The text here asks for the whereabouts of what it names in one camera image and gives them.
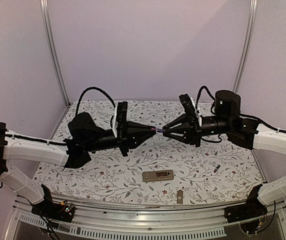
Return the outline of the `white remote control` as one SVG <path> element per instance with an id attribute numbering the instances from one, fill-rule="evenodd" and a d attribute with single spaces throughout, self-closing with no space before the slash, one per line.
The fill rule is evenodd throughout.
<path id="1" fill-rule="evenodd" d="M 143 182 L 171 181 L 173 179 L 172 170 L 144 171 L 142 173 Z"/>

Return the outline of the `remote battery cover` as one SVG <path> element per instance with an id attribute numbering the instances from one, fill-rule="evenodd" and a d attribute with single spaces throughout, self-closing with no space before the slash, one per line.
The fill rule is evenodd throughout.
<path id="1" fill-rule="evenodd" d="M 176 202 L 178 205 L 182 205 L 184 203 L 184 192 L 182 190 L 177 191 Z"/>

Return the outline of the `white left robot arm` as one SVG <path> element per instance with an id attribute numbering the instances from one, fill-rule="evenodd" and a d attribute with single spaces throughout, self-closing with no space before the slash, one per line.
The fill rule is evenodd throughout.
<path id="1" fill-rule="evenodd" d="M 117 104 L 111 129 L 97 126 L 87 112 L 77 113 L 68 123 L 71 138 L 62 142 L 21 135 L 0 122 L 0 182 L 37 205 L 46 217 L 53 217 L 58 210 L 50 190 L 34 183 L 13 161 L 43 162 L 78 169 L 90 162 L 90 153 L 96 151 L 118 148 L 126 157 L 130 149 L 156 134 L 152 126 L 128 121 L 127 109 L 126 101 Z"/>

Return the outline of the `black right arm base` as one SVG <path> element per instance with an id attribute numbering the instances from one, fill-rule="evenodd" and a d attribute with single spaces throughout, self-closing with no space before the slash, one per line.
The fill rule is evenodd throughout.
<path id="1" fill-rule="evenodd" d="M 240 226 L 241 230 L 248 235 L 257 234 L 260 231 L 263 220 L 258 220 L 258 217 L 265 219 L 268 213 L 267 207 L 258 200 L 258 192 L 262 186 L 262 184 L 255 186 L 243 204 L 226 207 L 224 209 L 224 217 L 228 223 L 256 218 L 255 221 L 242 223 Z"/>

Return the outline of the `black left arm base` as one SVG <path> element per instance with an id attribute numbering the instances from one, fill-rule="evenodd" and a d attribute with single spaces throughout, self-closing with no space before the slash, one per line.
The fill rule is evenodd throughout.
<path id="1" fill-rule="evenodd" d="M 32 204 L 31 212 L 50 220 L 71 223 L 75 215 L 75 205 L 67 200 L 53 202 L 51 191 L 44 184 L 41 187 L 44 193 L 43 200 L 38 204 Z"/>

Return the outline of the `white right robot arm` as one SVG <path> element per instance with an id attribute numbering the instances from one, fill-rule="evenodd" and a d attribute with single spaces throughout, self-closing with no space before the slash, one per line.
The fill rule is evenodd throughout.
<path id="1" fill-rule="evenodd" d="M 286 130 L 241 113 L 241 97 L 229 90 L 215 93 L 212 115 L 202 116 L 197 102 L 187 94 L 179 100 L 184 113 L 163 127 L 163 135 L 199 147 L 203 137 L 225 134 L 232 144 L 286 157 Z"/>

